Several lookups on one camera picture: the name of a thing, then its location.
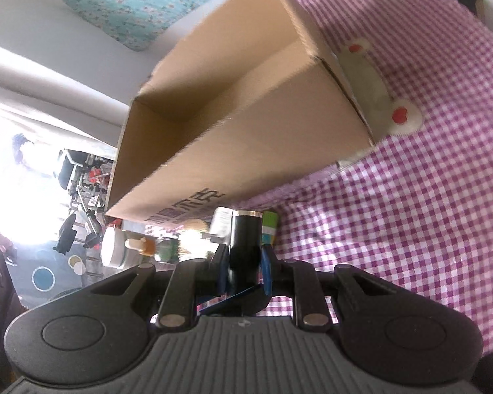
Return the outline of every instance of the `black cylinder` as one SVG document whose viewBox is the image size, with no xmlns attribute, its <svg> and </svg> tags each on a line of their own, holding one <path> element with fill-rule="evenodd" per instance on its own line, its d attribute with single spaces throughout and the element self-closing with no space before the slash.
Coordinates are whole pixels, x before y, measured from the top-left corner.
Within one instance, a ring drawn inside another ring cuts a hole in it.
<svg viewBox="0 0 493 394">
<path fill-rule="evenodd" d="M 262 214 L 256 211 L 237 210 L 232 216 L 229 296 L 258 284 L 262 226 Z"/>
</svg>

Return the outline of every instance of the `red heart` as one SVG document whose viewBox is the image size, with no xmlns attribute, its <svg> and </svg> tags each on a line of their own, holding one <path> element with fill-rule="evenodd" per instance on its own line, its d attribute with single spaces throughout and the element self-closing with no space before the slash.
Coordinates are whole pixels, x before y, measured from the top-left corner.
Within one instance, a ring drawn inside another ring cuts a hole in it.
<svg viewBox="0 0 493 394">
<path fill-rule="evenodd" d="M 359 52 L 361 49 L 362 49 L 362 46 L 360 46 L 359 44 L 351 44 L 348 47 L 348 51 L 350 51 L 352 54 Z"/>
<path fill-rule="evenodd" d="M 405 106 L 400 106 L 394 110 L 393 121 L 396 124 L 405 124 L 408 122 L 408 110 Z"/>
</svg>

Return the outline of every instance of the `blue circle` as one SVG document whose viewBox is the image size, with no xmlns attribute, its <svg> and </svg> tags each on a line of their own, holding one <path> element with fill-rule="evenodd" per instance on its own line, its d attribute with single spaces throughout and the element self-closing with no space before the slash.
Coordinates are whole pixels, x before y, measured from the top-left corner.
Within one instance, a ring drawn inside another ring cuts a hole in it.
<svg viewBox="0 0 493 394">
<path fill-rule="evenodd" d="M 42 292 L 48 292 L 55 285 L 55 276 L 53 272 L 46 267 L 39 267 L 33 271 L 31 277 L 33 285 Z"/>
</svg>

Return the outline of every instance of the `ribbed gray surface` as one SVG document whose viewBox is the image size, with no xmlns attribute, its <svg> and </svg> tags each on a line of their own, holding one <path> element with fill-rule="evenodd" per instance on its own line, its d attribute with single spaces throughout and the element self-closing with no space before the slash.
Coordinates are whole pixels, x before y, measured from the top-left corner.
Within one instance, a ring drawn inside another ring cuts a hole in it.
<svg viewBox="0 0 493 394">
<path fill-rule="evenodd" d="M 25 380 L 12 394 L 57 394 Z M 458 394 L 468 383 L 433 389 L 385 383 L 356 368 L 322 334 L 289 317 L 201 317 L 185 333 L 161 336 L 147 359 L 123 377 L 74 394 Z"/>
</svg>

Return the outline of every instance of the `white wall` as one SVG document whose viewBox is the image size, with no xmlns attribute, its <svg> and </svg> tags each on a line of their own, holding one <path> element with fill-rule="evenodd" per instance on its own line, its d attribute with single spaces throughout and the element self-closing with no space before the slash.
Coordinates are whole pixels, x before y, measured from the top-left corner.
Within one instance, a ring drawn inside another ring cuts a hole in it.
<svg viewBox="0 0 493 394">
<path fill-rule="evenodd" d="M 0 0 L 0 47 L 125 104 L 159 60 L 126 48 L 61 0 Z"/>
</svg>

